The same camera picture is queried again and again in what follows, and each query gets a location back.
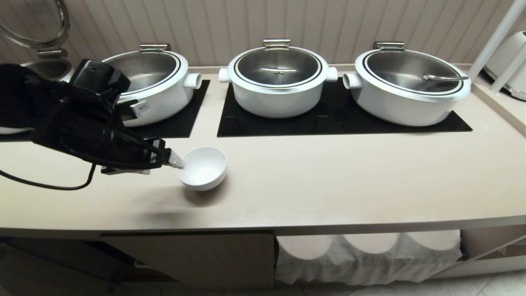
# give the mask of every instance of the metal pipe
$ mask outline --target metal pipe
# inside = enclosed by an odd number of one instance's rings
[[[526,61],[526,42],[522,44],[519,52],[517,52],[515,57],[513,57],[510,63],[506,66],[502,74],[499,75],[499,78],[493,82],[490,87],[490,91],[494,94],[497,94],[524,61]]]
[[[499,46],[502,39],[504,39],[504,36],[506,36],[506,33],[510,30],[513,23],[517,20],[524,7],[526,7],[526,0],[513,1],[510,9],[469,69],[468,76],[471,80],[475,79],[480,70],[482,70],[495,49],[497,49],[497,46]]]

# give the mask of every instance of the white wall paneling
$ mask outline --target white wall paneling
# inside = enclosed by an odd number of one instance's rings
[[[226,65],[264,38],[292,45],[329,63],[352,63],[375,40],[405,41],[454,63],[474,61],[512,0],[65,0],[72,27],[64,48],[80,58],[135,51],[141,42],[169,42],[192,66]],[[0,1],[0,22],[32,38],[58,30],[53,0]],[[523,13],[510,34],[526,29]],[[0,41],[0,62],[34,60],[29,50]]]

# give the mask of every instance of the floor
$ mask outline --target floor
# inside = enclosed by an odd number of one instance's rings
[[[387,285],[341,284],[278,285],[272,290],[206,291],[183,285],[145,288],[144,296],[525,296],[526,270],[473,277],[429,280],[421,284],[396,282]]]

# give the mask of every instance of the black glass cooktop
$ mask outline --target black glass cooktop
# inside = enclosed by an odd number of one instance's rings
[[[325,82],[319,103],[309,112],[287,119],[268,119],[245,111],[228,87],[218,137],[469,132],[473,129],[455,112],[430,126],[405,126],[367,113],[341,81]]]
[[[203,80],[201,87],[194,91],[192,100],[186,107],[163,121],[149,124],[145,126],[131,127],[130,129],[134,132],[142,135],[143,137],[162,137],[162,138],[175,138],[175,137],[190,137],[194,122],[199,113],[199,108],[205,97],[206,91],[210,80]],[[14,134],[14,135],[0,135],[0,142],[18,142],[18,141],[30,141],[31,132]]]

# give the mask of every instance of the cooking pot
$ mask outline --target cooking pot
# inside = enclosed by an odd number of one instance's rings
[[[338,71],[318,54],[290,46],[289,39],[267,39],[264,47],[236,56],[219,71],[219,81],[232,83],[237,103],[269,118],[303,114],[320,100],[324,81]]]
[[[39,60],[24,63],[21,66],[33,70],[44,79],[69,82],[75,69],[71,66],[71,63],[65,59],[65,57],[67,57],[67,51],[61,48],[69,33],[69,14],[63,0],[55,0],[55,6],[58,9],[60,17],[60,30],[56,37],[48,40],[25,38],[2,24],[0,24],[0,34],[18,45],[37,50],[36,55]],[[30,127],[21,129],[0,127],[0,134],[17,134],[29,130],[31,130]]]
[[[521,47],[526,43],[526,31],[520,31],[511,35],[502,42],[484,66],[484,71],[494,80],[502,76],[506,67],[513,58],[522,55]],[[523,60],[519,68],[511,75],[503,88],[519,100],[526,101],[526,61]]]
[[[130,79],[118,104],[137,100],[125,107],[125,126],[142,126],[164,120],[183,109],[201,87],[201,74],[188,74],[188,62],[170,51],[168,43],[145,43],[136,52],[103,60]]]
[[[357,73],[343,83],[367,112],[409,126],[441,122],[470,93],[471,81],[460,69],[435,56],[406,50],[402,42],[375,42],[358,56]]]

